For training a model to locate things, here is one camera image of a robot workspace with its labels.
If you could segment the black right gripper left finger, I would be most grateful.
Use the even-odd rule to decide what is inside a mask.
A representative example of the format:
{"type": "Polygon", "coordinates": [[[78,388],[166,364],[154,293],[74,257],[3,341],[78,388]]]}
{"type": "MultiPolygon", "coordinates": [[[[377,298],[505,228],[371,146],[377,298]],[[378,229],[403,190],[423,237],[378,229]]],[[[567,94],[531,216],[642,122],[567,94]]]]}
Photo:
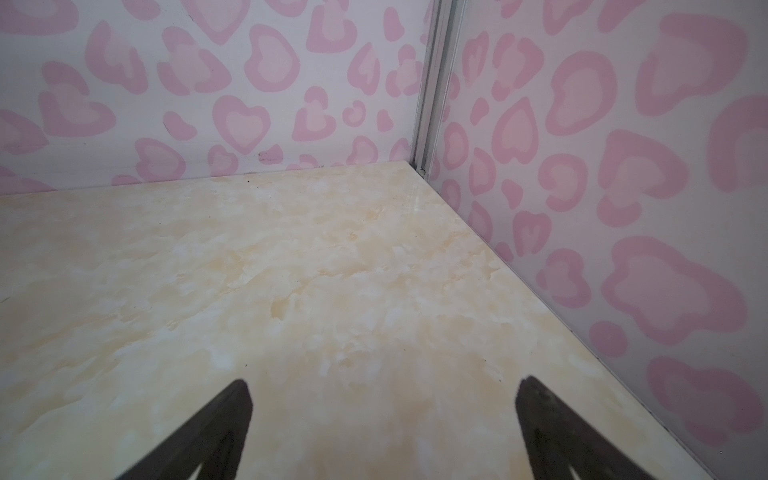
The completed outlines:
{"type": "Polygon", "coordinates": [[[234,479],[253,402],[237,379],[127,471],[122,479],[234,479]]]}

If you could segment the aluminium corner frame post right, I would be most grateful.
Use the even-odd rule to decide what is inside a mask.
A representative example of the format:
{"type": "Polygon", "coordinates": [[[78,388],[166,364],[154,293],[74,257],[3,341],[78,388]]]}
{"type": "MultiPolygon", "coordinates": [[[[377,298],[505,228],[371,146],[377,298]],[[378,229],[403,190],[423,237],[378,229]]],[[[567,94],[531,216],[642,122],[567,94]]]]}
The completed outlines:
{"type": "Polygon", "coordinates": [[[465,7],[463,0],[432,2],[410,159],[410,165],[424,179],[429,174],[448,97],[465,7]]]}

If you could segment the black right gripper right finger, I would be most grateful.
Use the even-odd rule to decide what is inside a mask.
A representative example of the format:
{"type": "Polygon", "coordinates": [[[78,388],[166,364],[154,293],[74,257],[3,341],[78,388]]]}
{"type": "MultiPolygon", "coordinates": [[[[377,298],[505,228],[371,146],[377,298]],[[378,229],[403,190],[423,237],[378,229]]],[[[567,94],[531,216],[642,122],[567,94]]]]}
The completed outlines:
{"type": "Polygon", "coordinates": [[[537,378],[521,381],[515,408],[534,479],[653,479],[537,378]]]}

